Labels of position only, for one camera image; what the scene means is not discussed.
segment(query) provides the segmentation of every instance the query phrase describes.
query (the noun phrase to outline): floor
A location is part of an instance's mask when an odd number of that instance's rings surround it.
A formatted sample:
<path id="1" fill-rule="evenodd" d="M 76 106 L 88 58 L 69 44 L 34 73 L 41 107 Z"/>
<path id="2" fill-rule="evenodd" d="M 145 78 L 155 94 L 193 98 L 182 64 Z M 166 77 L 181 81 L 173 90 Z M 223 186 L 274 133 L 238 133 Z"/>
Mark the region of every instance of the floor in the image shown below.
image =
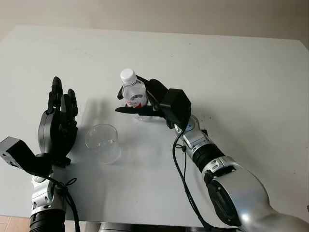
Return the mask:
<path id="1" fill-rule="evenodd" d="M 29 232 L 27 218 L 0 216 L 0 232 Z"/>

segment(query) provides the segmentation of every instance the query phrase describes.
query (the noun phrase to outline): robotic arm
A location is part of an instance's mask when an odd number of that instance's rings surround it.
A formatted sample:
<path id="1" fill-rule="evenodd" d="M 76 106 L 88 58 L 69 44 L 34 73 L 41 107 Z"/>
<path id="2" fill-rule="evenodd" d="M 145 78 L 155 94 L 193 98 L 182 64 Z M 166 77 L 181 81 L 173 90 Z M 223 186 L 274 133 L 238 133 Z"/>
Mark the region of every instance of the robotic arm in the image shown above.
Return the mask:
<path id="1" fill-rule="evenodd" d="M 62 83 L 55 77 L 49 93 L 48 108 L 41 117 L 38 141 L 41 154 L 34 155 L 22 141 L 7 137 L 0 143 L 0 156 L 11 166 L 33 175 L 32 212 L 30 232 L 64 232 L 66 202 L 72 208 L 75 229 L 80 231 L 77 210 L 66 181 L 66 157 L 74 145 L 77 127 L 75 93 L 63 94 Z"/>
<path id="2" fill-rule="evenodd" d="M 191 115 L 191 103 L 180 89 L 167 89 L 159 81 L 144 82 L 151 106 L 141 109 L 120 107 L 121 113 L 141 116 L 159 116 L 174 128 L 177 138 L 173 145 L 173 157 L 182 178 L 188 200 L 206 231 L 235 231 L 232 228 L 216 228 L 205 222 L 200 215 L 190 191 L 185 183 L 175 158 L 175 147 L 179 139 L 182 149 L 201 171 L 208 188 L 210 199 L 219 219 L 243 232 L 308 232 L 309 224 L 297 217 L 281 214 L 269 204 L 268 194 L 263 184 L 248 170 L 225 156 L 201 130 L 198 119 Z M 122 99 L 121 90 L 118 99 Z"/>

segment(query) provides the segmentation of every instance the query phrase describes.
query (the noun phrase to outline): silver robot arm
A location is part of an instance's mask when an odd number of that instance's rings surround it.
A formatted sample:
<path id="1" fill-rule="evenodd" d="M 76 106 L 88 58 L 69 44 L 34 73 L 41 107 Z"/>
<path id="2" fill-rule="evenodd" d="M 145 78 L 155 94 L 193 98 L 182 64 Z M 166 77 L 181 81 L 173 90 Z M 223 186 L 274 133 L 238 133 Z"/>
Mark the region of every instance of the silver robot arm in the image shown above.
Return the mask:
<path id="1" fill-rule="evenodd" d="M 176 133 L 182 132 L 175 125 Z M 248 170 L 225 156 L 198 119 L 191 115 L 181 137 L 191 160 L 202 173 L 216 214 L 243 232 L 308 232 L 309 224 L 277 212 L 269 204 L 263 184 Z"/>

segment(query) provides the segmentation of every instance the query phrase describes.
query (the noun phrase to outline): wall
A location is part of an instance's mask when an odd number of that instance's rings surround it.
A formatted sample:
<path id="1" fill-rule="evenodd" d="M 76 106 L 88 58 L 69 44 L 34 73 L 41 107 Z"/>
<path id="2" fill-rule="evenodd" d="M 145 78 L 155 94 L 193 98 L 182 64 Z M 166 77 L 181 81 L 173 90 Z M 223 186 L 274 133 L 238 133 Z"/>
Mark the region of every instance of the wall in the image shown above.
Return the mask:
<path id="1" fill-rule="evenodd" d="M 15 25 L 300 40 L 308 0 L 0 0 L 0 38 Z"/>

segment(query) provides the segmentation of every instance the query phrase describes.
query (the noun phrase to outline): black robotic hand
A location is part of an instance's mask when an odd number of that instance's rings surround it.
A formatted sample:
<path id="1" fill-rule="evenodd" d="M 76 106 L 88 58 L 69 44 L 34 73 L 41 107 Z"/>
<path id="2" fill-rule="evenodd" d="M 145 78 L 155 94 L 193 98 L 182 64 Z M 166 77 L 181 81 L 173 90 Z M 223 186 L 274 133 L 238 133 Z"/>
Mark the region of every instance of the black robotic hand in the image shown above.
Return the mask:
<path id="1" fill-rule="evenodd" d="M 61 80 L 55 77 L 49 93 L 48 108 L 43 113 L 38 141 L 41 154 L 35 156 L 22 140 L 7 137 L 0 142 L 0 156 L 11 166 L 32 175 L 49 175 L 53 163 L 70 164 L 66 157 L 74 145 L 77 105 L 72 89 L 63 94 Z"/>
<path id="2" fill-rule="evenodd" d="M 150 105 L 142 108 L 119 107 L 117 112 L 127 114 L 139 114 L 140 116 L 158 116 L 163 117 L 167 126 L 172 129 L 176 124 L 184 130 L 188 124 L 191 115 L 191 102 L 182 89 L 167 89 L 161 82 L 156 79 L 146 80 L 140 76 L 146 86 L 146 93 Z M 118 92 L 118 99 L 122 99 L 122 87 Z"/>

